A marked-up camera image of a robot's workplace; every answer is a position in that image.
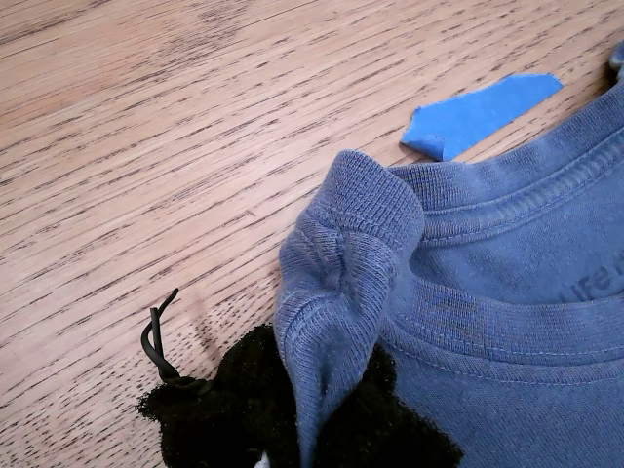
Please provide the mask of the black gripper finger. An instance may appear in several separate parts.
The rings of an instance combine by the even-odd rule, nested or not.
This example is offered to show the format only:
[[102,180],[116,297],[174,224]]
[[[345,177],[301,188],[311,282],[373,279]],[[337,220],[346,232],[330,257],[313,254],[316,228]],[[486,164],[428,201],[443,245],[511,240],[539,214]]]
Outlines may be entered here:
[[395,395],[395,362],[375,345],[362,380],[323,425],[318,467],[457,467],[461,448]]
[[162,383],[138,411],[159,423],[167,466],[299,466],[293,390],[270,326],[248,331],[211,379],[179,375],[146,334],[141,344]]

